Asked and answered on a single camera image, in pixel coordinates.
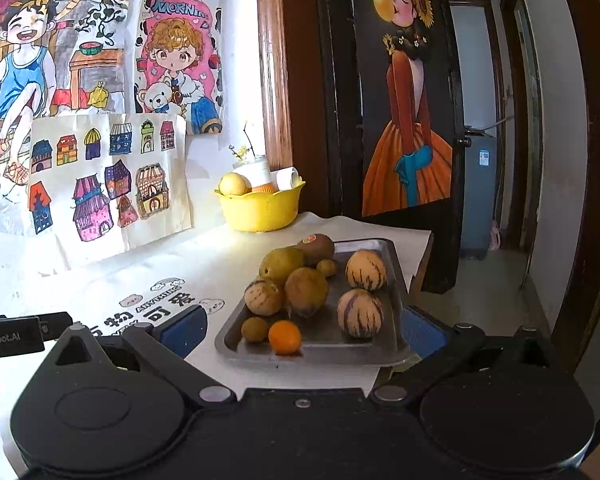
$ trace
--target metal tray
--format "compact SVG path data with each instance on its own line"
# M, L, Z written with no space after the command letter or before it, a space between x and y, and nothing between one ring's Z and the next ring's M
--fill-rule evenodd
M336 308L341 295L350 290L344 274L349 257L360 249L375 251L382 256L387 271L387 285L373 294L382 301L384 321L380 332L370 340L349 337L339 327ZM247 343L240 327L253 314L242 300L216 336L216 349L225 357L257 363L311 363L338 365L396 366L418 359L400 334L400 311L407 307L408 294L400 270L394 243L384 238L367 238L335 243L333 257L338 273L329 278L327 303L310 319L291 315L286 309L269 318L272 322L291 319L302 333L302 347L297 356L281 357L273 353L267 342Z

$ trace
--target dark wooden door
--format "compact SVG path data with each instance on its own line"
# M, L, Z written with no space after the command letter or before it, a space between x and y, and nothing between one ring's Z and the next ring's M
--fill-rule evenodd
M454 286L464 199L458 51L448 0L319 0L332 203L434 233L425 290Z

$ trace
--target blue tank top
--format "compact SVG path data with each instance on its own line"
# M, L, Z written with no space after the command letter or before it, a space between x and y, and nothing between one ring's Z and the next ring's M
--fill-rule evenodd
M7 111L13 105L13 102L29 83L37 83L42 91L42 99L37 110L33 110L37 115L42 109L45 97L45 73L42 70L42 62L46 56L46 47L41 46L36 58L25 66L17 66L13 62L13 52L7 54L7 73L0 84L0 118L3 119Z

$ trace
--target girl in orange dress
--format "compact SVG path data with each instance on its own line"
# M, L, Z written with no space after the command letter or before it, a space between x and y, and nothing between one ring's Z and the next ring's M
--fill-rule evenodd
M386 75L391 120L365 175L363 216L449 198L451 191L453 150L431 129L424 89L431 2L374 0L374 5L398 29L383 39L391 60Z

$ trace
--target white tablecloth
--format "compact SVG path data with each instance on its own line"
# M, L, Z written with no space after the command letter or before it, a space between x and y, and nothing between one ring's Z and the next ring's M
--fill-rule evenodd
M97 264L26 281L20 285L15 299L20 301L20 315L66 310L74 320L90 328L98 326L105 334L124 327L115 320L116 313L128 312L134 316L133 320L125 321L128 324L147 320L144 315L161 304L168 315L158 322L172 316L187 306L170 301L174 294L189 294L188 298L196 301L209 300L204 302L209 307L224 302L224 307L208 315L206 338L186 360L234 390L239 397L248 387L357 387L368 393L378 368L237 364L221 357L214 347L218 331L237 306L245 287L256 276L264 255L315 232L327 234L334 240L371 237L392 240L407 284L418 270L430 236L425 231L375 226L344 217L321 219L313 214L303 214L290 227L267 234L239 233L223 225L201 235L183 232ZM154 286L167 278L183 281L176 282L181 288L151 308L142 309L144 302L169 290L171 284L163 288ZM123 301L132 295L142 296L142 300L135 304ZM6 420L44 355L0 359L0 420Z

